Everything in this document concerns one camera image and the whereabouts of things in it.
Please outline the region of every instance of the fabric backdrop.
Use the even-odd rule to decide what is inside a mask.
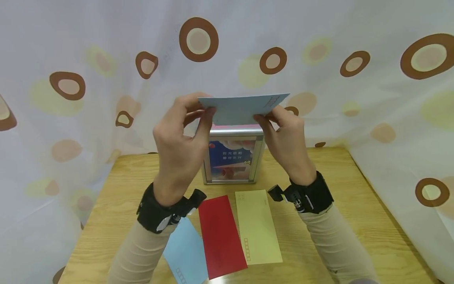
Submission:
[[[115,159],[155,152],[174,98],[203,91],[290,92],[307,145],[348,148],[454,283],[453,12],[451,0],[3,1],[0,282],[58,281]]]

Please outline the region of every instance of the beige sleeve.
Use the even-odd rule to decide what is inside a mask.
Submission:
[[[334,204],[320,214],[299,216],[335,283],[378,283],[370,256]]]
[[[176,227],[170,225],[162,233],[154,234],[136,220],[112,261],[107,283],[149,283]]]
[[[299,216],[335,283],[378,283],[369,255],[335,205],[320,214]],[[175,228],[171,225],[154,234],[135,221],[112,261],[107,283],[149,283]]]

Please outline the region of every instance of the red envelope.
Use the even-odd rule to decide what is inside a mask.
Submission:
[[[247,268],[227,195],[208,199],[198,208],[208,278]]]

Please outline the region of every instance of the wrist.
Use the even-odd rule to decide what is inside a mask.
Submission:
[[[309,186],[317,178],[317,169],[312,161],[307,160],[303,163],[291,167],[286,171],[290,179],[298,185]]]
[[[153,181],[153,194],[156,201],[163,207],[176,204],[183,198],[188,187],[172,184],[171,180],[162,179],[159,174]]]

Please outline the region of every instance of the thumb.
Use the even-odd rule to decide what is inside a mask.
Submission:
[[[271,125],[271,122],[268,119],[266,119],[263,115],[255,115],[254,120],[263,129],[263,133],[265,134],[265,136],[273,135],[273,133],[275,132],[273,125]]]
[[[203,112],[196,130],[196,134],[194,135],[194,140],[199,140],[204,143],[208,142],[215,112],[216,108],[213,107],[210,107]]]

